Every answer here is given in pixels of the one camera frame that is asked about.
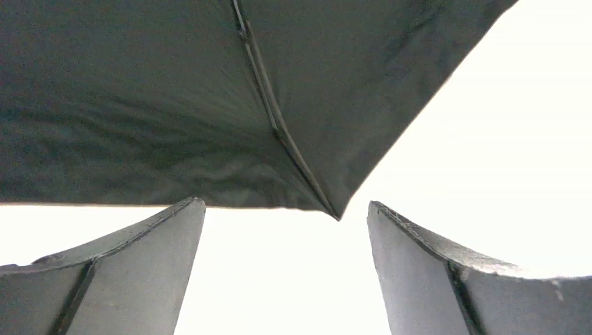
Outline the beige folding umbrella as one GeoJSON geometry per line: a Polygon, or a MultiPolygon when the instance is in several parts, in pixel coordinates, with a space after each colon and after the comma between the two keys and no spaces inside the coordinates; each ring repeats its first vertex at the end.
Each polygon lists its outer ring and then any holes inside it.
{"type": "Polygon", "coordinates": [[[512,1],[2,1],[1,201],[316,210],[512,1]]]}

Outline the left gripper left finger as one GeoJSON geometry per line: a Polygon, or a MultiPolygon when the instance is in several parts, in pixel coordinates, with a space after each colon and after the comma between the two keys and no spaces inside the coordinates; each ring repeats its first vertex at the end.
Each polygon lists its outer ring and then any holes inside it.
{"type": "Polygon", "coordinates": [[[190,197],[30,265],[1,267],[2,334],[173,334],[205,219],[190,197]]]}

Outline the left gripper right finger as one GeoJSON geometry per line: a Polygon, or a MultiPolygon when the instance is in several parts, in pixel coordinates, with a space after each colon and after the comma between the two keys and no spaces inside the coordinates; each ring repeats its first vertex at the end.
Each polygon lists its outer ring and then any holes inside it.
{"type": "Polygon", "coordinates": [[[591,277],[533,271],[368,206],[392,334],[590,334],[591,277]]]}

